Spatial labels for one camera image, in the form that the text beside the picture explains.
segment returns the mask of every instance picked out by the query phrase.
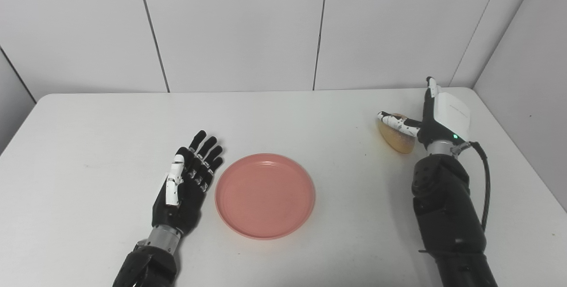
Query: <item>pink plate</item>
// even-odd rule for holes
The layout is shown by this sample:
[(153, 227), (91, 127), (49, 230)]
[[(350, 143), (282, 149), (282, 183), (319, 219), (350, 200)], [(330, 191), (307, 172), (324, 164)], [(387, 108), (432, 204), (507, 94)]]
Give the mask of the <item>pink plate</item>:
[(237, 233), (275, 239), (290, 234), (308, 219), (315, 189), (296, 162), (277, 154), (253, 154), (222, 174), (215, 202), (221, 218)]

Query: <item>robotic hand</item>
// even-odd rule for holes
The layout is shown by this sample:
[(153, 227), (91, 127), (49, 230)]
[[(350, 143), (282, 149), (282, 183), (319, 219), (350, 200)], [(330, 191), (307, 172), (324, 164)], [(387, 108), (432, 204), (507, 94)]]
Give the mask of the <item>robotic hand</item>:
[(152, 230), (128, 254), (113, 287), (170, 287), (178, 270), (174, 253), (179, 241), (189, 234), (201, 216), (201, 206), (217, 168), (221, 146), (210, 137), (199, 151), (206, 133), (201, 130), (188, 148), (175, 154), (170, 172), (152, 209)]

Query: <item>black forearm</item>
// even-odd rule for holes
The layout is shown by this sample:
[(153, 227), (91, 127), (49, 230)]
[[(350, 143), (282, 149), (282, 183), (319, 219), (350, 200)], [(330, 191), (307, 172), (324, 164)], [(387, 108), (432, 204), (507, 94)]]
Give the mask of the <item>black forearm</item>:
[(434, 257), (444, 286), (497, 287), (483, 253), (454, 253)]
[(136, 245), (124, 260), (112, 287), (170, 287), (177, 272), (171, 253), (151, 245)]

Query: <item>black cable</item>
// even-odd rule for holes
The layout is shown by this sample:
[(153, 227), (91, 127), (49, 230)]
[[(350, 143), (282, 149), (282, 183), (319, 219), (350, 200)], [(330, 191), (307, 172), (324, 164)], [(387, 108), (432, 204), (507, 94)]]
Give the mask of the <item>black cable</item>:
[(485, 180), (485, 188), (484, 188), (484, 208), (482, 209), (482, 220), (480, 221), (480, 225), (482, 226), (482, 230), (486, 230), (486, 219), (488, 218), (488, 206), (490, 205), (490, 169), (488, 168), (488, 157), (486, 153), (480, 146), (478, 142), (471, 142), (470, 145), (476, 150), (478, 156), (482, 160), (482, 164), (484, 164), (484, 180)]

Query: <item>white table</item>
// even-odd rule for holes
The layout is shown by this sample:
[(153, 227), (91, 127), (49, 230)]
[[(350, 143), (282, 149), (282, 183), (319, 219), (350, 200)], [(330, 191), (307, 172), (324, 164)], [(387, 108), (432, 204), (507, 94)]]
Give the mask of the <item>white table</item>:
[[(567, 214), (476, 94), (447, 90), (470, 107), (489, 157), (486, 255), (499, 285), (565, 286)], [(178, 287), (438, 287), (410, 191), (425, 151), (395, 152), (375, 125), (380, 110), (421, 119), (424, 91), (49, 95), (0, 156), (2, 285), (111, 286), (150, 232), (173, 154), (205, 129), (226, 149), (215, 181), (238, 158), (273, 152), (306, 169), (316, 203), (291, 235), (253, 240), (220, 219), (215, 182), (180, 246)], [(460, 160), (480, 211), (482, 164), (472, 150)]]

